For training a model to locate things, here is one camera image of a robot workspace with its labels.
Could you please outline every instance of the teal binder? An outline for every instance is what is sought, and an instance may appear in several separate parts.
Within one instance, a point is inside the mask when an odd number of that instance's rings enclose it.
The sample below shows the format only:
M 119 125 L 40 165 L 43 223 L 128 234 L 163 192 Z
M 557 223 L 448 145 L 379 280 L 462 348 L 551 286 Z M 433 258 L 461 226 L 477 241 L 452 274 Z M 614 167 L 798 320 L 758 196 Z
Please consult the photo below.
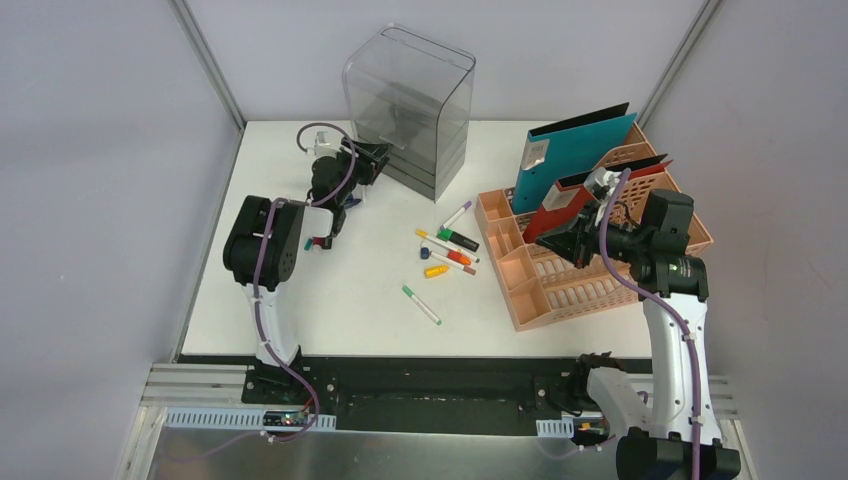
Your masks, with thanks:
M 580 115 L 527 132 L 512 211 L 535 212 L 551 185 L 562 177 L 589 171 L 607 152 L 624 143 L 636 114 L 629 103 Z

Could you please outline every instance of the purple marker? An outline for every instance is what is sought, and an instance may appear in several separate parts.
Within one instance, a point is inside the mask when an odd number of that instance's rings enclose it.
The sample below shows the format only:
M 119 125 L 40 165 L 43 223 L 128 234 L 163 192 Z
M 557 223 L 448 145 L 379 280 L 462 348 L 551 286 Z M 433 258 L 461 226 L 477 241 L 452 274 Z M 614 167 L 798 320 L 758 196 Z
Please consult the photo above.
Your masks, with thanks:
M 453 222 L 455 222 L 456 219 L 459 218 L 463 213 L 465 213 L 465 211 L 468 210 L 469 208 L 471 208 L 471 200 L 465 202 L 465 205 L 463 205 L 459 210 L 457 210 L 456 213 L 451 215 L 451 218 L 449 218 L 447 222 L 443 223 L 442 226 L 439 227 L 439 230 L 444 230 L 444 229 L 450 227 L 451 224 Z

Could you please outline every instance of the white wall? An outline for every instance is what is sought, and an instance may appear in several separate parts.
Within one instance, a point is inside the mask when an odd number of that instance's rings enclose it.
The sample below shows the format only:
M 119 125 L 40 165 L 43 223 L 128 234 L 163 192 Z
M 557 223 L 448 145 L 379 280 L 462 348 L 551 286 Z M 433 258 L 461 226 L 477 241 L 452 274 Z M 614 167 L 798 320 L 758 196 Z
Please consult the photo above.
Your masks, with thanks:
M 0 478 L 111 478 L 237 134 L 165 1 L 3 2 L 0 65 Z
M 725 2 L 648 128 L 716 238 L 709 361 L 763 479 L 845 477 L 846 23 L 846 2 Z
M 347 118 L 342 67 L 396 22 L 477 57 L 475 119 L 638 110 L 703 0 L 191 0 L 248 120 Z

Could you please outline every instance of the tabletop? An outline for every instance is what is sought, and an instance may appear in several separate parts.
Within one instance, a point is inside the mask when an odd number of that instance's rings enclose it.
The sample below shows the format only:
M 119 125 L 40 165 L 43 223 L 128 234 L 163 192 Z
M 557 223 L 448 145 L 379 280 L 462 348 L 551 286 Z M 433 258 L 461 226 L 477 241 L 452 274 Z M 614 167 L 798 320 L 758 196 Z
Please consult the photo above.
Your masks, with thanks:
M 244 292 L 224 269 L 224 243 L 247 195 L 304 200 L 314 157 L 295 144 L 308 122 L 249 122 L 200 279 L 184 355 L 252 355 L 257 337 Z M 350 131 L 348 122 L 333 122 Z M 381 176 L 349 209 L 331 250 L 300 250 L 286 311 L 304 355 L 551 357 L 612 351 L 650 357 L 648 328 L 634 304 L 516 332 L 480 230 L 469 209 L 452 229 L 481 243 L 477 275 L 433 279 L 416 229 L 435 234 L 468 200 L 515 184 L 527 130 L 545 122 L 471 122 L 465 165 L 436 203 Z M 315 131 L 304 134 L 311 145 Z M 340 136 L 327 133 L 334 144 Z M 409 285 L 443 323 L 432 323 L 401 290 Z

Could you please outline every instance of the transparent plastic container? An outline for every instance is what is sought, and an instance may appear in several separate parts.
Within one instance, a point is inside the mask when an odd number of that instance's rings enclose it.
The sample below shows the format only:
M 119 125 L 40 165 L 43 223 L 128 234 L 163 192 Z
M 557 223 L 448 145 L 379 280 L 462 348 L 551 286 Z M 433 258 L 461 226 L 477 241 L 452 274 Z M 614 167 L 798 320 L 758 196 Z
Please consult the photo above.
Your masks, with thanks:
M 354 134 L 393 145 L 383 174 L 436 200 L 465 162 L 474 55 L 389 24 L 345 64 Z

